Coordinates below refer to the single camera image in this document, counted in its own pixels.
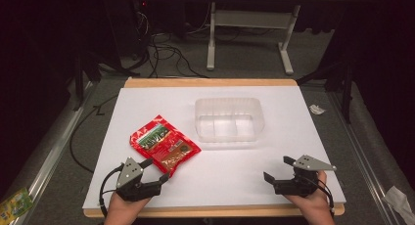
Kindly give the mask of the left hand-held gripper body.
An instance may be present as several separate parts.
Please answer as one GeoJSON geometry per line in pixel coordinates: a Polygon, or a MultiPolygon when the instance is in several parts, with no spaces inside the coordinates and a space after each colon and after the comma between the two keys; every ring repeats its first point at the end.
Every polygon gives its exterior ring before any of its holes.
{"type": "Polygon", "coordinates": [[[143,183],[144,169],[132,157],[129,157],[116,182],[116,193],[127,202],[138,202],[161,194],[159,181],[143,183]]]}

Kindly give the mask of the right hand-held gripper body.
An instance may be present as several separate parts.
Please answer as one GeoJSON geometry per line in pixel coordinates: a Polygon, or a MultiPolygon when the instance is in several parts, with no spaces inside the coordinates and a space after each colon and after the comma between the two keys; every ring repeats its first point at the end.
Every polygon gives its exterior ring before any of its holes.
{"type": "Polygon", "coordinates": [[[306,197],[313,194],[318,188],[317,173],[323,171],[336,171],[337,167],[315,157],[303,155],[291,165],[294,177],[290,180],[276,180],[273,185],[277,195],[292,195],[306,197]]]}

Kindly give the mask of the red snack packet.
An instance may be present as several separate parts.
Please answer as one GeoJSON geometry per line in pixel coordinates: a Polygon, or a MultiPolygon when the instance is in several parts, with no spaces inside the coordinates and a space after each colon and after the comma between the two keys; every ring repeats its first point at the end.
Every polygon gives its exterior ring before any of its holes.
{"type": "Polygon", "coordinates": [[[172,177],[185,161],[198,154],[201,149],[190,138],[181,133],[161,115],[130,135],[130,146],[144,158],[172,177]]]}

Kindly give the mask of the clear plastic container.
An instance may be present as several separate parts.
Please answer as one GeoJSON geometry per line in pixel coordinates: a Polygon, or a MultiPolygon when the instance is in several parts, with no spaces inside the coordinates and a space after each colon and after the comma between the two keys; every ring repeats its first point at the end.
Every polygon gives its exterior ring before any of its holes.
{"type": "Polygon", "coordinates": [[[208,98],[195,102],[195,128],[201,142],[252,142],[264,125],[259,99],[208,98]]]}

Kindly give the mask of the person's right hand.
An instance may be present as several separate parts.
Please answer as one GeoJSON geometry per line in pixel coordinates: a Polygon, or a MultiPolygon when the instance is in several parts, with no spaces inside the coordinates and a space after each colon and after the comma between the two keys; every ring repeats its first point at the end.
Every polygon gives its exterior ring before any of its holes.
{"type": "Polygon", "coordinates": [[[317,189],[313,194],[305,198],[285,195],[285,198],[300,210],[309,225],[336,225],[331,215],[328,196],[325,193],[327,175],[324,171],[319,171],[317,177],[320,189],[317,189]]]}

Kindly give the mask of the person's left hand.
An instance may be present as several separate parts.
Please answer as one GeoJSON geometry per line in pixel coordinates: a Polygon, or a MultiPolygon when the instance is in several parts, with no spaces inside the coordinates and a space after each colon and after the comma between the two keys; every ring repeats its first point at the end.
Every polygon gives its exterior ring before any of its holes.
{"type": "Polygon", "coordinates": [[[113,193],[104,225],[132,225],[150,200],[147,198],[138,202],[127,202],[117,193],[113,193]]]}

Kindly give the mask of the white board sheet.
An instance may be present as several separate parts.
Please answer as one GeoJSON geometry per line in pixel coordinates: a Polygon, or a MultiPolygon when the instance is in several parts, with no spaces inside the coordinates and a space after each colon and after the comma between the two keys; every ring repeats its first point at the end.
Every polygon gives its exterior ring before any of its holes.
{"type": "Polygon", "coordinates": [[[102,186],[115,186],[111,170],[127,158],[142,159],[130,146],[130,136],[157,115],[191,140],[197,140],[195,103],[205,98],[258,99],[264,116],[262,132],[250,143],[202,143],[201,152],[177,168],[161,194],[150,201],[149,208],[283,204],[285,199],[275,195],[263,175],[292,178],[292,167],[283,162],[285,156],[328,159],[297,86],[123,88],[84,210],[98,208],[102,186]]]}

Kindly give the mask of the black metal stand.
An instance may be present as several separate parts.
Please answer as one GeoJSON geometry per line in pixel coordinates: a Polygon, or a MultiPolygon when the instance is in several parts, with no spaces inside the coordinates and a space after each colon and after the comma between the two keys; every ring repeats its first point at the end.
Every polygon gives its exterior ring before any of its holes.
{"type": "Polygon", "coordinates": [[[329,66],[318,68],[296,80],[297,85],[303,85],[311,80],[325,79],[324,89],[328,92],[341,91],[341,114],[350,123],[349,110],[352,88],[352,68],[347,62],[335,62],[329,66]]]}
{"type": "Polygon", "coordinates": [[[74,109],[78,111],[81,105],[86,101],[86,86],[84,85],[83,75],[86,75],[90,82],[99,82],[101,80],[101,73],[99,64],[112,68],[113,70],[128,76],[133,73],[122,66],[111,63],[109,60],[101,57],[95,52],[80,50],[74,57],[74,86],[76,105],[74,109]]]}

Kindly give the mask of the white cloth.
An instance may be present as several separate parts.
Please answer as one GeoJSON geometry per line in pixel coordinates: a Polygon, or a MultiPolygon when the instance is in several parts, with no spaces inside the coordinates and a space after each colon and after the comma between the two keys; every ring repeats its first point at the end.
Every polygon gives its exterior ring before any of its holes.
{"type": "Polygon", "coordinates": [[[383,201],[389,204],[404,220],[406,225],[415,225],[415,213],[412,211],[407,196],[396,186],[388,189],[383,201]]]}

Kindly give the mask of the green yellow packet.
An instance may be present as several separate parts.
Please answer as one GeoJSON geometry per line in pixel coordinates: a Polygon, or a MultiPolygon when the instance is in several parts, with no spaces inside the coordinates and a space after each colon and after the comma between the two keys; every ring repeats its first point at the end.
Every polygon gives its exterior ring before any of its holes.
{"type": "Polygon", "coordinates": [[[0,203],[0,225],[9,225],[33,207],[27,188],[21,188],[0,203]]]}

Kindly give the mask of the black computer tower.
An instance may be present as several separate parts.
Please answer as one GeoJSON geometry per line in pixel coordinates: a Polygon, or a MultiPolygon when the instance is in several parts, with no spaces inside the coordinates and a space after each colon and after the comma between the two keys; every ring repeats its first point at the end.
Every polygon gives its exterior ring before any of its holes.
{"type": "Polygon", "coordinates": [[[147,17],[133,0],[108,0],[106,7],[118,54],[133,60],[142,58],[150,41],[147,17]]]}

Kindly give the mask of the metal floor rail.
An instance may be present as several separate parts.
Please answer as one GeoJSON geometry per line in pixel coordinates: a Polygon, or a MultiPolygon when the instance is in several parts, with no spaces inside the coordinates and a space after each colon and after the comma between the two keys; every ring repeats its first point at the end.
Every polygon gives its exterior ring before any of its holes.
{"type": "Polygon", "coordinates": [[[333,105],[335,109],[335,113],[340,119],[342,126],[344,127],[346,131],[346,135],[349,141],[351,142],[351,150],[353,153],[353,157],[357,161],[357,165],[364,178],[364,182],[370,192],[372,200],[374,201],[379,211],[381,218],[384,221],[384,224],[385,225],[400,225],[392,208],[386,202],[382,201],[382,197],[385,195],[384,187],[379,181],[378,177],[375,175],[375,172],[370,164],[370,161],[365,155],[362,149],[362,146],[360,145],[356,137],[354,130],[352,129],[351,125],[346,121],[346,118],[344,117],[342,113],[341,102],[339,101],[337,95],[333,92],[329,92],[327,96],[328,96],[330,103],[333,105]]]}
{"type": "Polygon", "coordinates": [[[60,224],[80,219],[81,198],[86,195],[85,174],[69,161],[69,140],[86,111],[98,84],[88,81],[81,87],[83,98],[69,87],[70,98],[49,131],[34,150],[12,188],[26,187],[33,207],[10,225],[60,224]]]}

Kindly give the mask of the white frame desk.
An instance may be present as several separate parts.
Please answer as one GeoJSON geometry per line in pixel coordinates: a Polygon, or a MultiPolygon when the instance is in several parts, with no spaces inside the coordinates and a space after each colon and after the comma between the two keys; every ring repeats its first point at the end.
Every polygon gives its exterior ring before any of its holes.
{"type": "Polygon", "coordinates": [[[216,3],[209,4],[209,42],[207,46],[207,70],[215,68],[215,30],[218,26],[235,26],[248,28],[282,29],[285,37],[277,43],[278,52],[282,60],[284,72],[287,75],[294,73],[287,51],[293,34],[301,4],[295,4],[290,10],[279,12],[265,12],[256,10],[218,10],[216,3]]]}

